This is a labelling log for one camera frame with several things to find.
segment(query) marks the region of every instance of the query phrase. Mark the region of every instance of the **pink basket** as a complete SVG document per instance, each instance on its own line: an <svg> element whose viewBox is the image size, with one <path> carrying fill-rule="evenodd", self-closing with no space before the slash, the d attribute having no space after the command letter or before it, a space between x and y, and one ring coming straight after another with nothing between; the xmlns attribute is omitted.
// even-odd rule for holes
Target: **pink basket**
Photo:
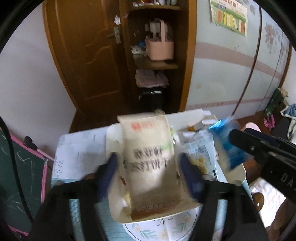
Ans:
<svg viewBox="0 0 296 241"><path fill-rule="evenodd" d="M146 51L151 60L160 61L174 58L174 42L165 41L165 23L160 21L161 41L146 39Z"/></svg>

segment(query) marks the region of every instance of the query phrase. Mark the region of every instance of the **white paper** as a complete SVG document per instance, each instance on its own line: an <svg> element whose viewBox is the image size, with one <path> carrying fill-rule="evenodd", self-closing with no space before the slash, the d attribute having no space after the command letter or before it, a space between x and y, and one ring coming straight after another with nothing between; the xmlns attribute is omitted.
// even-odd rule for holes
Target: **white paper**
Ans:
<svg viewBox="0 0 296 241"><path fill-rule="evenodd" d="M239 20L239 31L241 32L242 31L242 21Z"/></svg>
<svg viewBox="0 0 296 241"><path fill-rule="evenodd" d="M236 20L236 18L233 18L233 24L234 24L234 28L235 28L235 29L238 29L238 27L237 27L237 20Z"/></svg>
<svg viewBox="0 0 296 241"><path fill-rule="evenodd" d="M230 26L230 15L227 14L226 25Z"/></svg>
<svg viewBox="0 0 296 241"><path fill-rule="evenodd" d="M61 136L54 158L52 177L80 180L105 164L107 128Z"/></svg>

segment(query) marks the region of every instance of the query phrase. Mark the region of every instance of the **blue plastic wrapper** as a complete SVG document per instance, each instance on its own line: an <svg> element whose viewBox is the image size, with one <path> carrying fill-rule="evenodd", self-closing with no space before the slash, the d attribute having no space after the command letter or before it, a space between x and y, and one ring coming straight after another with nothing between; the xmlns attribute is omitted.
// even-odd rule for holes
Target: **blue plastic wrapper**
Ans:
<svg viewBox="0 0 296 241"><path fill-rule="evenodd" d="M233 129L240 129L237 121L232 117L222 119L209 127L209 131L218 138L229 157L229 167L234 169L249 159L249 154L230 144L228 136Z"/></svg>

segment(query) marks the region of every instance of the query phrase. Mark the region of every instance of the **wooden door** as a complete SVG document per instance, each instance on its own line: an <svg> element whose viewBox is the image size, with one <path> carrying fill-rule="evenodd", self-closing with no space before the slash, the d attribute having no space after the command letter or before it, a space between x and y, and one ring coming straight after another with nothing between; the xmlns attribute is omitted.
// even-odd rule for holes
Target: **wooden door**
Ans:
<svg viewBox="0 0 296 241"><path fill-rule="evenodd" d="M129 73L114 23L118 0L47 0L43 10L55 64L77 110L88 117L129 113Z"/></svg>

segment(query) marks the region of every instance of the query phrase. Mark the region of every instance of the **red logo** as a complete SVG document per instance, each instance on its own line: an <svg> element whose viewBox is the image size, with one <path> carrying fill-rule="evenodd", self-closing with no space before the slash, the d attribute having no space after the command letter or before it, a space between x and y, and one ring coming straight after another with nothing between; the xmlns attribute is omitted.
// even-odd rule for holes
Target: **red logo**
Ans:
<svg viewBox="0 0 296 241"><path fill-rule="evenodd" d="M143 121L143 122L134 122L131 124L132 129L135 131L140 131L141 129L152 129L154 128L152 122Z"/></svg>

